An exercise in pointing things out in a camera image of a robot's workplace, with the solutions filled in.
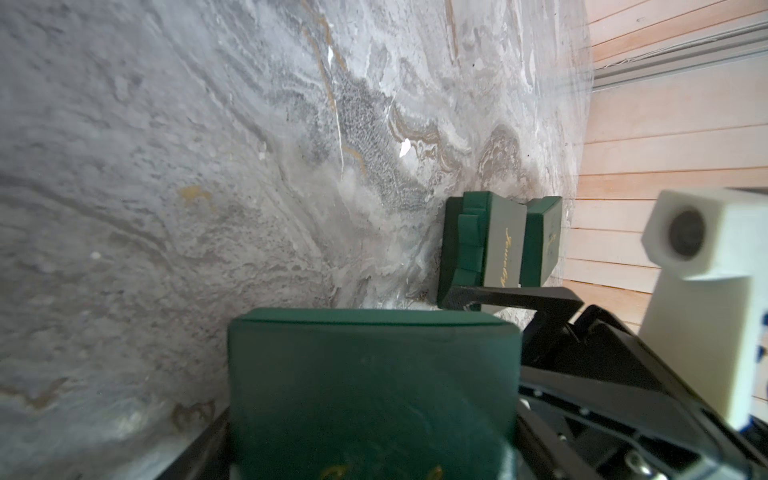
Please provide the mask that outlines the small green box lid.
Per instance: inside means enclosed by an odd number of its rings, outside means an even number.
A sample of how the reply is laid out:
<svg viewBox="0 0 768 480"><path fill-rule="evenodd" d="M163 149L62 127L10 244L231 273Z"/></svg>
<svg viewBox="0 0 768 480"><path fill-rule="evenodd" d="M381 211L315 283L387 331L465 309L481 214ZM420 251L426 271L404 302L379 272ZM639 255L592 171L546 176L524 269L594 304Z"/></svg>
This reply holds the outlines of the small green box lid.
<svg viewBox="0 0 768 480"><path fill-rule="evenodd" d="M542 287L558 263L563 202L559 196L533 199L526 204L526 225L519 283Z"/></svg>

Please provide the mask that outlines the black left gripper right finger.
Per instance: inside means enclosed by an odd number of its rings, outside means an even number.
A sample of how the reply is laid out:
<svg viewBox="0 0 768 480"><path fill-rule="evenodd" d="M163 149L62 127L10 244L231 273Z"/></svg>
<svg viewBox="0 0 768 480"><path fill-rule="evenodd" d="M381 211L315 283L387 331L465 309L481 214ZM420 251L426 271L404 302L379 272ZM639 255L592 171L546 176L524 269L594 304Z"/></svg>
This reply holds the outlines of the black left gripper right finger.
<svg viewBox="0 0 768 480"><path fill-rule="evenodd" d="M600 479L523 401L516 415L515 446L537 479Z"/></svg>

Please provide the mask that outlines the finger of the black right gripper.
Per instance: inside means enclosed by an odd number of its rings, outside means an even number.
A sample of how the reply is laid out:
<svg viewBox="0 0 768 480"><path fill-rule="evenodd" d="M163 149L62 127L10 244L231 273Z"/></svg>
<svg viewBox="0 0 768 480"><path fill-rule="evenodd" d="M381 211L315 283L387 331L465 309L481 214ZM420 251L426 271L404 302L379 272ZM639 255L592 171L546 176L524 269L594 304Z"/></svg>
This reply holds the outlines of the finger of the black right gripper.
<svg viewBox="0 0 768 480"><path fill-rule="evenodd" d="M584 302L565 287L452 286L443 297L445 309L469 311L474 305L533 311L533 319L522 332L521 364L537 366L557 347L578 339L569 320Z"/></svg>
<svg viewBox="0 0 768 480"><path fill-rule="evenodd" d="M707 479L725 454L683 404L662 392L523 367L520 386L532 399L628 444L669 479Z"/></svg>

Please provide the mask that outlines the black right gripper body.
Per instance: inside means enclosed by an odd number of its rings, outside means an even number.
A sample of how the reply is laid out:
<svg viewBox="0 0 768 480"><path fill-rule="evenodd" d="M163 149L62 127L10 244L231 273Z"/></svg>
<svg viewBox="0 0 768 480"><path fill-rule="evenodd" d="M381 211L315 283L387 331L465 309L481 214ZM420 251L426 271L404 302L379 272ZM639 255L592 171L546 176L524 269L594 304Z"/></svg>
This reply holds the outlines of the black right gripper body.
<svg viewBox="0 0 768 480"><path fill-rule="evenodd" d="M730 427L680 380L631 330L612 314L588 307L570 324L578 339L557 347L532 367L587 379L662 392L681 402L723 449L722 472L707 479L764 479L767 458L748 438ZM570 419L532 399L521 388L525 404L600 476L600 479L669 479L649 466L628 444ZM525 476L536 478L521 455Z"/></svg>

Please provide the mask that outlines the aluminium frame rail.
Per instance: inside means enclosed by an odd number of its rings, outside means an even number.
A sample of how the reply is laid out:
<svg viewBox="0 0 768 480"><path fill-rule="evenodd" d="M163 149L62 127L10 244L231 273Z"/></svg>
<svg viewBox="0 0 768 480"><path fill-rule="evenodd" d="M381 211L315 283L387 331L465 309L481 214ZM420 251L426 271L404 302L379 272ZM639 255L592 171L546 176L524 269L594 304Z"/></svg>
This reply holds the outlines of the aluminium frame rail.
<svg viewBox="0 0 768 480"><path fill-rule="evenodd" d="M766 53L767 23L762 22L605 65L595 70L593 90L605 90Z"/></svg>

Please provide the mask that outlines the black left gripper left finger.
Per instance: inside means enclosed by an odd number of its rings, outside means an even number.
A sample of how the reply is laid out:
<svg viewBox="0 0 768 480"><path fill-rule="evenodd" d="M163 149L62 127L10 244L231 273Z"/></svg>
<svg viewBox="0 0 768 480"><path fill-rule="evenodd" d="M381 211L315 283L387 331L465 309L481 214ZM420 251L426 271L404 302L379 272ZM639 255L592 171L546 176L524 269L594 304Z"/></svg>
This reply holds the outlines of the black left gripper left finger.
<svg viewBox="0 0 768 480"><path fill-rule="evenodd" d="M229 480L230 409L225 409L156 480Z"/></svg>

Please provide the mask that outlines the large green jewelry box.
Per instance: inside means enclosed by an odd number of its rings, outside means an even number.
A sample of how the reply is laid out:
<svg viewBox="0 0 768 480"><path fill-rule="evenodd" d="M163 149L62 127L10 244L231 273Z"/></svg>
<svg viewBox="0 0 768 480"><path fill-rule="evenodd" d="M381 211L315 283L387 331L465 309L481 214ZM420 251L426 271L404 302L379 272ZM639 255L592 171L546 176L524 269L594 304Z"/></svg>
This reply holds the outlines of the large green jewelry box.
<svg viewBox="0 0 768 480"><path fill-rule="evenodd" d="M437 306L451 287L518 288L527 208L489 191L446 201Z"/></svg>

